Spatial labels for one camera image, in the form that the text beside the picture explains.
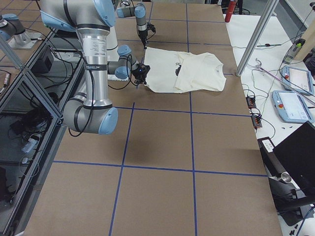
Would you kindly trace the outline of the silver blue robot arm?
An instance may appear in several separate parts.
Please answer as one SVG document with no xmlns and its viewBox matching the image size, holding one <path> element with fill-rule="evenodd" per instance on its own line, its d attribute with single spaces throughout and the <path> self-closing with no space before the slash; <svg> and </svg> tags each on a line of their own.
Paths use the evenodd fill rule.
<svg viewBox="0 0 315 236">
<path fill-rule="evenodd" d="M 134 5 L 133 2 L 131 2 L 125 7 L 118 7 L 116 13 L 119 18 L 135 17 L 137 35 L 141 40 L 144 49 L 147 49 L 149 39 L 151 38 L 148 37 L 148 32 L 152 31 L 153 35 L 155 35 L 156 28 L 153 24 L 147 22 L 146 20 L 145 5 L 143 3 L 137 3 L 136 5 Z"/>
<path fill-rule="evenodd" d="M 137 33 L 147 44 L 148 30 L 143 3 L 114 8 L 110 0 L 45 0 L 41 4 L 43 23 L 58 30 L 75 32 L 83 50 L 85 83 L 66 103 L 64 123 L 78 134 L 111 134 L 118 110 L 108 97 L 108 76 L 145 84 L 150 67 L 140 63 L 127 45 L 117 44 L 116 18 L 134 17 Z"/>
</svg>

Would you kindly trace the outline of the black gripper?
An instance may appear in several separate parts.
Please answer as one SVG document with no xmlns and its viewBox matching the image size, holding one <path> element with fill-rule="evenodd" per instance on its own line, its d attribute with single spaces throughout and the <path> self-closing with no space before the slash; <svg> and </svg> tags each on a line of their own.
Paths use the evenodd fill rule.
<svg viewBox="0 0 315 236">
<path fill-rule="evenodd" d="M 136 69 L 132 71 L 132 74 L 135 78 L 134 83 L 136 86 L 138 86 L 139 84 L 144 84 L 146 85 L 146 78 L 147 78 L 147 74 L 150 71 L 150 66 L 149 65 L 145 65 L 143 63 L 138 63 L 136 65 Z"/>
<path fill-rule="evenodd" d="M 156 28 L 151 23 L 146 23 L 144 25 L 137 25 L 137 34 L 139 38 L 142 40 L 142 44 L 144 49 L 147 49 L 148 45 L 148 31 L 152 31 L 153 33 L 156 32 Z"/>
</svg>

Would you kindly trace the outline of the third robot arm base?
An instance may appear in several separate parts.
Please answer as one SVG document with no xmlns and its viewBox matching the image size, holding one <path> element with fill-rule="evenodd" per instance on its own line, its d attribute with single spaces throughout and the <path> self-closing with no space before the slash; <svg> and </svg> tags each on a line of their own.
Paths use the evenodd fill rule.
<svg viewBox="0 0 315 236">
<path fill-rule="evenodd" d="M 15 14 L 0 15 L 0 36 L 12 49 L 30 50 L 40 33 L 28 32 Z"/>
</svg>

